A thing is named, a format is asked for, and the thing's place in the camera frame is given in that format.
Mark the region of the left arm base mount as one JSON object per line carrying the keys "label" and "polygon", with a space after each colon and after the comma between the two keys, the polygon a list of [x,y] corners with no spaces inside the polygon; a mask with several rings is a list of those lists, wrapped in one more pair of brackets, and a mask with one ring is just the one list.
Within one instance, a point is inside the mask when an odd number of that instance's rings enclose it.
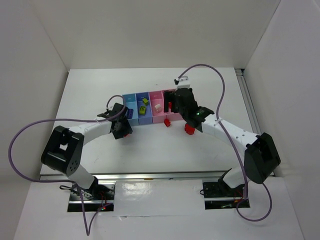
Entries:
{"label": "left arm base mount", "polygon": [[[116,184],[114,182],[106,182],[101,184],[103,188],[98,190],[94,195],[90,195],[82,190],[83,204],[85,212],[96,212],[101,208],[101,212],[114,211],[114,199]],[[69,192],[69,200],[67,212],[79,213],[82,211],[81,197],[75,186],[60,185],[60,190]]]}

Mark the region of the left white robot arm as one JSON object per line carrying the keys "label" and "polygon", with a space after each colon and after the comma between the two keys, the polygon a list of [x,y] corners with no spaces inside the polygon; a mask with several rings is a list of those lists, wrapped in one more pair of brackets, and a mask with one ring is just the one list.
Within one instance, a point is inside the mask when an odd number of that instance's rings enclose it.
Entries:
{"label": "left white robot arm", "polygon": [[62,173],[84,190],[97,188],[98,179],[81,165],[83,148],[101,136],[112,134],[118,140],[132,134],[127,111],[126,106],[115,103],[93,122],[70,128],[55,127],[42,153],[42,164]]}

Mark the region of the purple lego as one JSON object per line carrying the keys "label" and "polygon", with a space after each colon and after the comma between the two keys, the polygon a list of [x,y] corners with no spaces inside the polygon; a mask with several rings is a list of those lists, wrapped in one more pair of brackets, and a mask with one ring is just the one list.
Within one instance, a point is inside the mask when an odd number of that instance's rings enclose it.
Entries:
{"label": "purple lego", "polygon": [[131,109],[131,108],[128,108],[127,112],[126,112],[127,119],[132,119],[133,118],[133,113],[134,113],[134,110]]}

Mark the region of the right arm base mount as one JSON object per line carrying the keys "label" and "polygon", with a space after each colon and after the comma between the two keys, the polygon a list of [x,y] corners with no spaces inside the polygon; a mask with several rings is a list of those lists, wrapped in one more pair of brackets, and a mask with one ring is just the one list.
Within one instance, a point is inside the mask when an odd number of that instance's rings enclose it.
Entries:
{"label": "right arm base mount", "polygon": [[204,197],[206,210],[235,209],[244,198],[245,184],[241,183],[236,188],[230,188],[223,182],[223,177],[230,171],[226,171],[216,181],[205,181],[199,194]]}

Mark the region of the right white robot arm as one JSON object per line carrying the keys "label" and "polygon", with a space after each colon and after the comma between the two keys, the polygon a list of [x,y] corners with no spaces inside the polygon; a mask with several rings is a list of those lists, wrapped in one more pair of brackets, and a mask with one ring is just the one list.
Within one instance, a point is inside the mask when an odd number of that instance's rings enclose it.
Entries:
{"label": "right white robot arm", "polygon": [[235,189],[247,181],[262,184],[280,165],[280,156],[269,134],[264,132],[258,135],[218,118],[211,109],[197,104],[192,89],[166,90],[163,97],[165,112],[172,110],[180,114],[190,127],[236,149],[242,165],[220,177],[222,186]]}

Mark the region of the round red lego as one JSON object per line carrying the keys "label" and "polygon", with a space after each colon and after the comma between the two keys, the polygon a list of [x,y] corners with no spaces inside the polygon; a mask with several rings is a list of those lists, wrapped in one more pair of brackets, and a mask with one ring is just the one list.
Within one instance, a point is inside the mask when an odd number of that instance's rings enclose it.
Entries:
{"label": "round red lego", "polygon": [[195,128],[190,126],[189,124],[185,124],[184,125],[184,131],[188,134],[188,135],[193,135],[195,133]]}

